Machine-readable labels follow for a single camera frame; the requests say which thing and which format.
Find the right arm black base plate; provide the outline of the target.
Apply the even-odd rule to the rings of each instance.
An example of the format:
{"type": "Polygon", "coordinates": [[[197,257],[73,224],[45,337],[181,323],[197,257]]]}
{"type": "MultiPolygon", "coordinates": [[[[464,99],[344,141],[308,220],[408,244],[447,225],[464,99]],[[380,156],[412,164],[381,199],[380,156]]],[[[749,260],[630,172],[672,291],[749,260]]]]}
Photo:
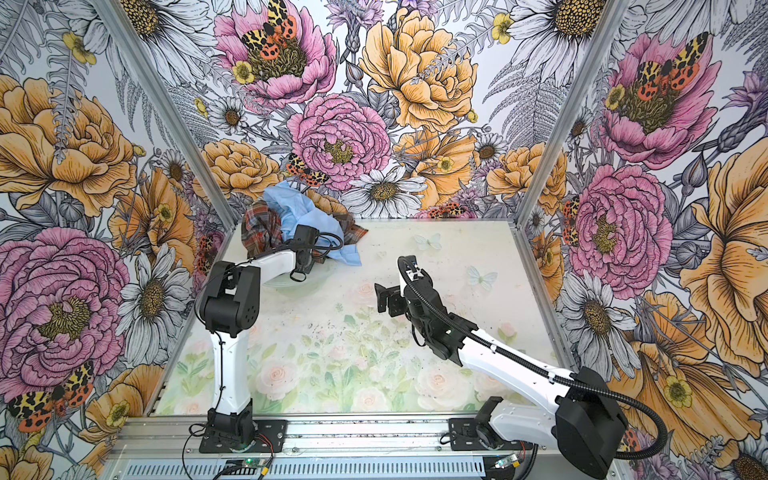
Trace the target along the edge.
{"type": "Polygon", "coordinates": [[[489,426],[478,425],[474,418],[452,417],[447,421],[447,434],[441,442],[452,451],[519,451],[530,450],[530,442],[503,440],[489,426]]]}

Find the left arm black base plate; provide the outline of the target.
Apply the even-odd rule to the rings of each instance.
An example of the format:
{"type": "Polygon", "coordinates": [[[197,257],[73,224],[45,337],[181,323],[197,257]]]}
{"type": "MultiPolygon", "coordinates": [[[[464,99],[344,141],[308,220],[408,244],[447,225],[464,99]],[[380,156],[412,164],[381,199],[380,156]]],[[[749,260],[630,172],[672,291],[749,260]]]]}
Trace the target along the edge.
{"type": "Polygon", "coordinates": [[[199,446],[202,454],[280,453],[286,439],[286,420],[225,421],[207,425],[199,446]]]}

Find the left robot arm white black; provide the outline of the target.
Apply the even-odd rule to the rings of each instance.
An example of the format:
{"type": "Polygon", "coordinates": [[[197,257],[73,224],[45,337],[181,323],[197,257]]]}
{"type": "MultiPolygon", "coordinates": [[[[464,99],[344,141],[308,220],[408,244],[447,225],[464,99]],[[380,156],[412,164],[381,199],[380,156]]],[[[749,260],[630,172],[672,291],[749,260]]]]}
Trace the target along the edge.
{"type": "Polygon", "coordinates": [[[253,400],[247,385],[249,331],[261,306],[261,287],[281,275],[296,281],[311,272],[318,229],[300,226],[277,248],[242,262],[219,261],[199,296],[196,315],[211,335],[215,395],[208,410],[200,451],[253,452],[268,443],[257,438],[253,400]]]}

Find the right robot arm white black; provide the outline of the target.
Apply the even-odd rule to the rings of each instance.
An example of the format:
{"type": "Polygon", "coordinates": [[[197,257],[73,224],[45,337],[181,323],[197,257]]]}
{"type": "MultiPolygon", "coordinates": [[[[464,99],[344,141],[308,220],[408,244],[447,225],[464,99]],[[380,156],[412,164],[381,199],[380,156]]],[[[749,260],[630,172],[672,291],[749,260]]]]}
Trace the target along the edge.
{"type": "Polygon", "coordinates": [[[577,470],[608,476],[628,422],[594,371],[577,373],[508,349],[476,324],[448,312],[428,276],[413,284],[375,285],[377,309],[403,316],[438,358],[483,373],[538,407],[525,416],[503,398],[488,399],[475,417],[476,436],[488,449],[532,443],[558,449],[577,470]]]}

